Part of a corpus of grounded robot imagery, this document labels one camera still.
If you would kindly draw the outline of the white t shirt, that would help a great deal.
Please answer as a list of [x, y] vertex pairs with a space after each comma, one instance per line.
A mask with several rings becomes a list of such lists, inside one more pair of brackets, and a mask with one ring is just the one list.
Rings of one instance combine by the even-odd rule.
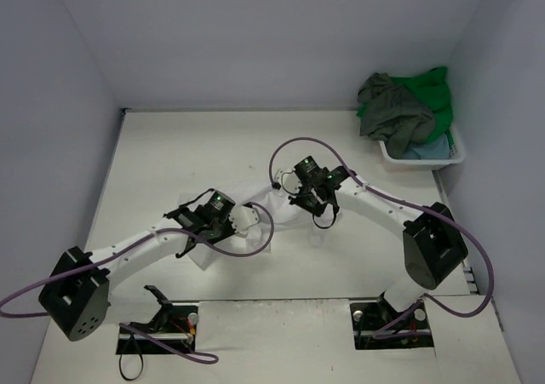
[[246, 259], [270, 252], [272, 244], [267, 240], [271, 230], [278, 234], [302, 229], [309, 232], [309, 238], [321, 241], [325, 228], [341, 218], [341, 214], [335, 215], [331, 207], [326, 208], [322, 216], [314, 218], [305, 210], [290, 204], [286, 192], [274, 191], [265, 181], [238, 181], [218, 186], [217, 190], [236, 203], [258, 203], [256, 212], [259, 223], [241, 234], [216, 243], [216, 250], [198, 244], [187, 256], [203, 271], [221, 257], [235, 259], [240, 254]]

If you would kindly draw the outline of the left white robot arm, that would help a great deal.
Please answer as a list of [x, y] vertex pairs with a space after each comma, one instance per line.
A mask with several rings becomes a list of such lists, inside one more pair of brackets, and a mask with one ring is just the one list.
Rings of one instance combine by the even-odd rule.
[[39, 294], [38, 301], [69, 341], [89, 336], [117, 306], [113, 291], [126, 279], [166, 256], [182, 254], [198, 243], [217, 244], [242, 227], [236, 223], [241, 206], [214, 191], [210, 199], [190, 208], [187, 203], [133, 237], [103, 249], [66, 250]]

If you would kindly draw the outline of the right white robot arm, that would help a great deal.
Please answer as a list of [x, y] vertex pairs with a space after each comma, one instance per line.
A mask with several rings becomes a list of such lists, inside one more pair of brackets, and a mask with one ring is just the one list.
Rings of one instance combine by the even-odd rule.
[[398, 237], [402, 243], [404, 272], [381, 294], [376, 306], [379, 320], [395, 326], [420, 297], [437, 289], [466, 259], [468, 248], [461, 233], [446, 220], [450, 210], [442, 203], [415, 209], [380, 197], [368, 184], [343, 166], [321, 168], [308, 156], [276, 179], [289, 194], [291, 204], [320, 217], [345, 210], [358, 214]]

